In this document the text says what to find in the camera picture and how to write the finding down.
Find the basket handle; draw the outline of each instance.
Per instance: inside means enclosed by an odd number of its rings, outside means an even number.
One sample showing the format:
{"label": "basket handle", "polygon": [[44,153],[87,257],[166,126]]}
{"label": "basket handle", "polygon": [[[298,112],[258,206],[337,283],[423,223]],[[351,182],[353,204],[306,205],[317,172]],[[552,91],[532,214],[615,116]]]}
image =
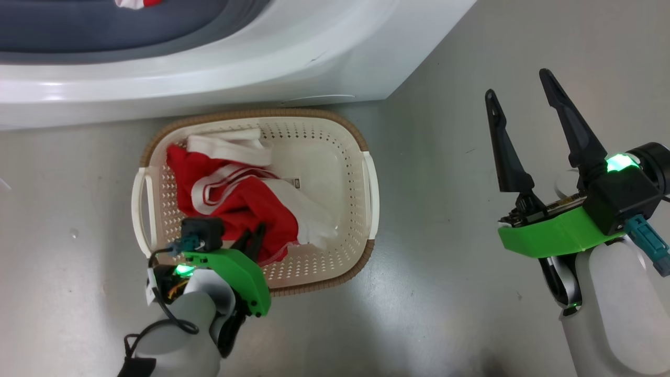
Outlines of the basket handle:
{"label": "basket handle", "polygon": [[370,224],[370,236],[368,239],[375,239],[377,229],[379,228],[379,182],[377,182],[377,170],[375,162],[370,152],[363,152],[365,165],[368,168],[368,183],[370,185],[370,207],[372,211],[372,223]]}
{"label": "basket handle", "polygon": [[154,242],[149,242],[147,240],[146,233],[144,231],[144,221],[142,218],[142,192],[144,191],[144,186],[147,185],[147,201],[149,202],[149,231],[151,232],[151,239],[155,240],[156,237],[156,224],[155,224],[155,213],[153,209],[153,181],[149,172],[146,168],[140,168],[135,175],[135,181],[133,182],[133,192],[131,195],[131,214],[133,216],[133,229],[135,230],[135,238],[137,238],[137,243],[139,244],[140,250],[144,255],[150,257],[151,255],[151,244]]}

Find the white washing machine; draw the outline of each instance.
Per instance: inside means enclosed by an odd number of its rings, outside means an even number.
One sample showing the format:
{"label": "white washing machine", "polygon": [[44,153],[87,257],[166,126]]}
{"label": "white washing machine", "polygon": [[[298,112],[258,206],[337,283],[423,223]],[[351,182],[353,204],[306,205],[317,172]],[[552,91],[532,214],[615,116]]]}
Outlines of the white washing machine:
{"label": "white washing machine", "polygon": [[388,97],[475,0],[0,0],[0,129]]}

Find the metal floor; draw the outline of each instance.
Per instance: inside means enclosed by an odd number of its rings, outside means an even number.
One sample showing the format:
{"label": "metal floor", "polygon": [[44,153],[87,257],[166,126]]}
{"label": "metal floor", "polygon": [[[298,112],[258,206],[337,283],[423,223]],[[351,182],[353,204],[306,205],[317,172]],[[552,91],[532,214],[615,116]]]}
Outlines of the metal floor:
{"label": "metal floor", "polygon": [[[496,234],[515,196],[498,192],[484,92],[497,90],[545,201],[569,165],[543,66],[611,152],[670,143],[670,33],[653,21],[670,5],[597,3],[480,0],[388,100],[331,107],[359,126],[377,165],[372,258],[342,286],[275,299],[267,318],[249,319],[221,375],[573,376],[538,263]],[[11,187],[0,185],[4,376],[115,376],[123,336],[158,316],[130,195],[144,145],[167,122],[0,133]],[[652,223],[670,238],[667,205]],[[670,280],[653,281],[670,303]]]}

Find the cable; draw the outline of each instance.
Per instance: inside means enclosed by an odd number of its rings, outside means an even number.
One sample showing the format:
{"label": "cable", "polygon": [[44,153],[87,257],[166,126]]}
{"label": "cable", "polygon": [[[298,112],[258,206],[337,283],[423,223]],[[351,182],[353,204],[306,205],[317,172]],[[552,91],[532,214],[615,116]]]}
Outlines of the cable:
{"label": "cable", "polygon": [[[155,329],[156,327],[160,327],[163,325],[170,325],[172,324],[172,320],[170,319],[161,319],[160,321],[156,321],[152,323],[151,325],[147,326],[144,330],[142,330],[141,333],[139,334],[128,334],[123,338],[123,345],[125,346],[125,351],[126,351],[126,357],[127,358],[132,358],[133,354],[135,353],[135,349],[137,348],[137,344],[139,344],[140,339],[142,339],[145,335],[147,335],[151,330]],[[128,339],[134,337],[135,341],[133,342],[133,345],[130,345],[128,343]]]}
{"label": "cable", "polygon": [[[151,253],[149,256],[149,261],[148,261],[148,266],[149,268],[153,267],[153,262],[156,260],[156,255],[160,253],[167,253],[172,251],[171,248],[166,248],[166,249],[159,249]],[[153,292],[153,295],[156,297],[156,301],[158,302],[158,305],[160,305],[161,309],[163,309],[163,313],[165,313],[166,317],[174,323],[175,326],[179,327],[181,330],[183,330],[186,333],[195,335],[197,334],[200,329],[198,326],[194,325],[193,323],[189,321],[184,321],[181,319],[177,319],[177,317],[172,314],[172,312],[168,309],[168,306],[165,304],[165,301],[163,300],[163,295],[161,294],[160,290],[158,289],[157,286],[153,287],[151,289]]]}
{"label": "cable", "polygon": [[179,282],[179,284],[177,284],[177,285],[173,286],[172,288],[170,288],[170,290],[167,292],[167,298],[170,299],[170,300],[172,300],[172,297],[179,291],[179,288],[181,288],[181,287],[187,285],[188,282],[189,282],[189,280],[190,280],[190,279],[184,279],[184,280],[182,280],[181,282]]}
{"label": "cable", "polygon": [[160,254],[160,253],[169,253],[169,252],[171,252],[171,251],[172,251],[172,249],[170,249],[170,248],[166,248],[166,249],[159,249],[159,250],[156,250],[156,251],[152,252],[151,255],[149,256],[149,263],[148,263],[148,266],[147,266],[147,267],[149,267],[149,268],[152,268],[152,267],[153,267],[153,261],[156,260],[156,255],[157,255],[157,254]]}
{"label": "cable", "polygon": [[183,319],[177,319],[177,317],[172,314],[172,312],[168,309],[168,306],[165,304],[165,301],[163,300],[163,296],[161,296],[160,291],[158,291],[157,287],[153,287],[151,291],[154,293],[156,296],[156,301],[158,302],[158,305],[160,305],[161,309],[163,309],[163,313],[180,329],[182,329],[185,333],[189,333],[191,335],[195,335],[200,332],[200,329],[198,326],[195,326],[195,324],[185,321]]}
{"label": "cable", "polygon": [[[156,255],[160,253],[167,253],[172,251],[172,249],[160,249],[156,250],[151,253],[149,256],[149,260],[147,262],[147,265],[149,268],[153,268],[153,262],[156,260]],[[157,327],[164,326],[164,325],[175,325],[179,327],[182,331],[185,333],[189,333],[191,335],[195,335],[200,332],[200,329],[198,326],[193,324],[192,322],[186,321],[184,319],[177,319],[177,317],[172,314],[172,312],[168,309],[168,306],[165,304],[165,301],[163,300],[163,296],[161,295],[160,290],[158,289],[157,286],[154,286],[151,291],[153,292],[153,295],[156,297],[156,301],[158,302],[158,305],[163,309],[163,313],[165,313],[167,319],[161,319],[159,321],[156,321],[152,323],[151,325],[147,326],[144,330],[142,330],[141,333],[139,334],[128,334],[123,337],[123,347],[125,348],[125,353],[126,353],[126,358],[132,358],[133,354],[135,353],[135,349],[137,348],[137,345],[139,344],[139,341],[145,337],[151,330],[154,330]],[[133,342],[133,345],[130,345],[129,339],[130,338],[135,338],[135,341]]]}

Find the white cloth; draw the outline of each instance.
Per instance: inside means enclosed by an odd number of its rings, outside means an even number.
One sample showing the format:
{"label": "white cloth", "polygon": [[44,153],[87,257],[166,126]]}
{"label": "white cloth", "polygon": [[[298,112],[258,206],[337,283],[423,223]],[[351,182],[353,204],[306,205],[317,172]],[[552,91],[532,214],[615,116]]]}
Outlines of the white cloth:
{"label": "white cloth", "polygon": [[307,198],[283,179],[262,180],[297,221],[297,242],[326,249],[326,240],[337,237],[333,218],[315,202]]}
{"label": "white cloth", "polygon": [[186,150],[219,160],[268,166],[272,163],[272,143],[262,142],[260,137],[260,129],[191,135],[186,140]]}
{"label": "white cloth", "polygon": [[130,9],[142,9],[144,8],[144,0],[114,0],[117,4],[117,7],[121,8],[130,8]]}

